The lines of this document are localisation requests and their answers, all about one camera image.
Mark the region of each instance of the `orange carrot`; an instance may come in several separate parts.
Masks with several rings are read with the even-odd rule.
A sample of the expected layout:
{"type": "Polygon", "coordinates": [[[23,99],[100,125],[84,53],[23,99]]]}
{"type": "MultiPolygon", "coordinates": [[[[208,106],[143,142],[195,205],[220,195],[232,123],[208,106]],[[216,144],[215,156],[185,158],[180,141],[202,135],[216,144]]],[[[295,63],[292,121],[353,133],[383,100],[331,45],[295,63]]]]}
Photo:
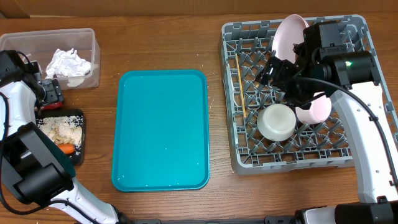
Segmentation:
{"type": "Polygon", "coordinates": [[[58,147],[65,154],[71,154],[71,153],[75,152],[75,147],[72,144],[59,144],[58,147]]]}

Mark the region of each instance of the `tabletop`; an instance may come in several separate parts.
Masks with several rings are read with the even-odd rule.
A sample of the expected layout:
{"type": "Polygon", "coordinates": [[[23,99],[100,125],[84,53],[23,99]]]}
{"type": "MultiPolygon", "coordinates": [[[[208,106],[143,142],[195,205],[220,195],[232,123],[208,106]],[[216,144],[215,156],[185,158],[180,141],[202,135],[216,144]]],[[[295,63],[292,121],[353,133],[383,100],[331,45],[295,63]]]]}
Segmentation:
{"type": "MultiPolygon", "coordinates": [[[[0,20],[0,34],[90,27],[101,49],[98,88],[66,90],[65,108],[82,109],[87,120],[85,161],[78,180],[129,218],[161,220],[264,218],[300,208],[358,201],[355,170],[324,168],[288,173],[236,175],[231,168],[226,102],[218,45],[221,26],[234,21],[283,19],[288,14],[226,16],[76,17],[0,20]],[[206,75],[209,108],[210,181],[201,190],[122,193],[111,182],[118,81],[130,70],[198,69],[206,75]]],[[[302,14],[308,16],[333,16],[302,14]]],[[[393,101],[398,102],[398,20],[393,13],[365,13],[393,101]]],[[[23,205],[4,190],[18,210],[23,205]]],[[[1,223],[73,223],[53,208],[17,216],[0,208],[1,223]]]]}

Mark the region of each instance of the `white crumpled napkin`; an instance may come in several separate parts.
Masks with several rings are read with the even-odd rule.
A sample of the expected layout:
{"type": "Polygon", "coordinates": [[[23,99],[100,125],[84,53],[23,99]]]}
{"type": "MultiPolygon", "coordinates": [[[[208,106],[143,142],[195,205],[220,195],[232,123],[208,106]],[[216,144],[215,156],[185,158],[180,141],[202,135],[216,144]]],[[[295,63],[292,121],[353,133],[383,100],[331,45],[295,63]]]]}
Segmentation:
{"type": "MultiPolygon", "coordinates": [[[[51,62],[45,69],[47,76],[45,78],[57,77],[82,77],[91,69],[91,63],[77,55],[77,50],[71,49],[67,52],[57,49],[51,62]]],[[[83,83],[84,78],[75,78],[69,80],[69,87],[76,87],[83,83]]]]}

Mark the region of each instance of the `chopstick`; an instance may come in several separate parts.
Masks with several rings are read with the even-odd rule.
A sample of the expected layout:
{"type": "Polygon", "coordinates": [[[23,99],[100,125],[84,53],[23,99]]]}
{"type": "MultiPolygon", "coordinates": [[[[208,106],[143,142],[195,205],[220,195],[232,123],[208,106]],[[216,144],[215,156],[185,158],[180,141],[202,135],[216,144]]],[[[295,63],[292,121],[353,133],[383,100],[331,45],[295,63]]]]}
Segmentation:
{"type": "Polygon", "coordinates": [[[241,70],[239,68],[238,53],[235,53],[235,60],[236,60],[236,69],[238,69],[239,90],[241,92],[243,118],[246,118],[246,106],[244,105],[244,93],[243,93],[243,87],[242,87],[241,70]]]}

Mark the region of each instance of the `blue tray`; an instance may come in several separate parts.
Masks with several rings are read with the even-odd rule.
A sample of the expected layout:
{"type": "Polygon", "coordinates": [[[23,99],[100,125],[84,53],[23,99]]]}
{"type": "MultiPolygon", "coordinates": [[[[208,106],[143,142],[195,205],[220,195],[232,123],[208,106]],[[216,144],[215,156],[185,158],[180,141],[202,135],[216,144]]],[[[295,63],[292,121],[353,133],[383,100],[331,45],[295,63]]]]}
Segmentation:
{"type": "Polygon", "coordinates": [[[210,177],[206,77],[131,71],[119,81],[112,183],[123,192],[191,190],[210,177]]]}

